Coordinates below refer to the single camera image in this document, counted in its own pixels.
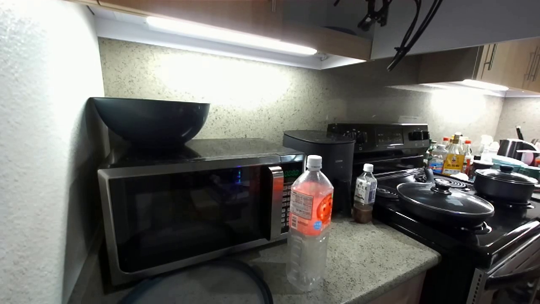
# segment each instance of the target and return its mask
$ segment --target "stove knob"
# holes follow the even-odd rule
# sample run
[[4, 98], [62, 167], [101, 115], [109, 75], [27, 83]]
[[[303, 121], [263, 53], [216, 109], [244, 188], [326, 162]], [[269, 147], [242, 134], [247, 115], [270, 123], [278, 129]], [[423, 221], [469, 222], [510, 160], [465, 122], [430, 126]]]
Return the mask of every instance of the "stove knob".
[[421, 141], [423, 138], [422, 131], [412, 131], [409, 132], [410, 141]]
[[361, 132], [361, 131], [356, 132], [356, 143], [363, 144], [363, 143], [366, 143], [367, 141], [368, 141], [367, 132]]

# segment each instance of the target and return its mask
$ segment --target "pan lid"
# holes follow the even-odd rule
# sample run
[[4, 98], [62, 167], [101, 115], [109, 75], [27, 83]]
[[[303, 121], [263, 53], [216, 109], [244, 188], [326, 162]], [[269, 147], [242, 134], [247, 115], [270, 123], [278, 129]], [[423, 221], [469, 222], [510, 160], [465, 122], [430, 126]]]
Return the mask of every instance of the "pan lid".
[[536, 179], [533, 179], [532, 177], [528, 177], [526, 175], [512, 172], [514, 169], [512, 166], [500, 166], [501, 169], [482, 169], [482, 170], [476, 170], [477, 175], [482, 175], [488, 179], [495, 180], [495, 181], [503, 181], [513, 184], [527, 184], [527, 185], [534, 185], [538, 183]]
[[440, 213], [485, 217], [495, 212], [495, 208], [488, 201], [473, 194], [452, 189], [450, 182], [445, 180], [436, 180], [435, 184], [402, 183], [397, 186], [397, 193], [410, 203]]

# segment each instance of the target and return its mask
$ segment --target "white bottle cap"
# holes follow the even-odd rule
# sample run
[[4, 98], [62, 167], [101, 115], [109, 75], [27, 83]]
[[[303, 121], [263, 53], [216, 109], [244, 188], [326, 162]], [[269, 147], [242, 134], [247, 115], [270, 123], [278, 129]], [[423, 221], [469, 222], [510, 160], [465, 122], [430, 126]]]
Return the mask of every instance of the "white bottle cap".
[[322, 168], [322, 157], [319, 155], [308, 155], [307, 157], [307, 168], [308, 169], [321, 169]]
[[373, 172], [373, 165], [370, 163], [364, 164], [364, 172]]

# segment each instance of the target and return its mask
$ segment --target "oven handle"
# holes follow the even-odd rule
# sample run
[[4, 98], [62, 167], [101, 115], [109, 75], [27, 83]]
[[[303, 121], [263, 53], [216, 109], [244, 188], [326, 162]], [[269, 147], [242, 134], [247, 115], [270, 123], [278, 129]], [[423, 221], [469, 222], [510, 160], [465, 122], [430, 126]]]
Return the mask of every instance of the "oven handle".
[[485, 282], [485, 289], [501, 289], [538, 278], [540, 278], [540, 265], [536, 265], [516, 273], [497, 276], [490, 275]]
[[272, 196], [270, 198], [270, 240], [281, 235], [281, 203], [283, 200], [283, 169], [280, 166], [268, 167], [272, 174]]

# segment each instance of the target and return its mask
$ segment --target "microwave window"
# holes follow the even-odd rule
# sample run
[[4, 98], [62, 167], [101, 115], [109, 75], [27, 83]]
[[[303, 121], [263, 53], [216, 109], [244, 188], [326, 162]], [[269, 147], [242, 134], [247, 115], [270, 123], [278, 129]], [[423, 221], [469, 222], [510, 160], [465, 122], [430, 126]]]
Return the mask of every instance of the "microwave window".
[[262, 238], [260, 167], [110, 181], [121, 270], [138, 270]]

